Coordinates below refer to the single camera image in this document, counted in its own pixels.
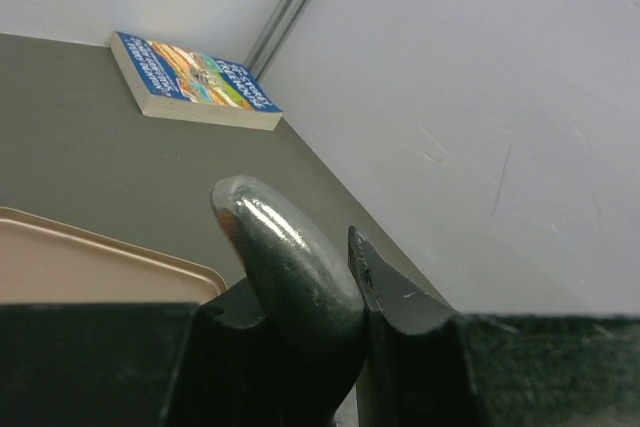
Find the beige tin lid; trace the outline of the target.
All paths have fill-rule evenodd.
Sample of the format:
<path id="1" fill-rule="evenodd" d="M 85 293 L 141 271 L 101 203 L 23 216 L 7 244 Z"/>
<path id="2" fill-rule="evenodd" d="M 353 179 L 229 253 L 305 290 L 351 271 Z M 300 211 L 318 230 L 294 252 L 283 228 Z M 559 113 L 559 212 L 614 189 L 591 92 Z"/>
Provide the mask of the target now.
<path id="1" fill-rule="evenodd" d="M 1 302 L 204 304 L 216 271 L 19 210 L 1 209 Z"/>

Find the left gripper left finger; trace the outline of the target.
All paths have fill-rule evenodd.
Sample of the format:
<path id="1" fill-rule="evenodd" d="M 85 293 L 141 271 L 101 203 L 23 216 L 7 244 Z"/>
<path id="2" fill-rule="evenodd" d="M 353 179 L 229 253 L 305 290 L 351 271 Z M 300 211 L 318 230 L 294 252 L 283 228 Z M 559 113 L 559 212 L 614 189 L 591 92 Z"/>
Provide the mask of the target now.
<path id="1" fill-rule="evenodd" d="M 257 178 L 218 181 L 211 203 L 279 343 L 282 425 L 334 425 L 365 355 L 353 275 L 314 222 Z"/>

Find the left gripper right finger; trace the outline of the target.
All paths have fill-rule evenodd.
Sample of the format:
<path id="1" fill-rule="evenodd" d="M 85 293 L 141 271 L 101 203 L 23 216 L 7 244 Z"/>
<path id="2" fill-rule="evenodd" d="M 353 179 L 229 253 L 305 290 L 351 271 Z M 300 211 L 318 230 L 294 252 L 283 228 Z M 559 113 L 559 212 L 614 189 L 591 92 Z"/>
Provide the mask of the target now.
<path id="1" fill-rule="evenodd" d="M 362 426 L 466 426 L 455 311 L 391 267 L 358 231 L 348 265 L 366 306 L 367 358 L 357 381 Z"/>

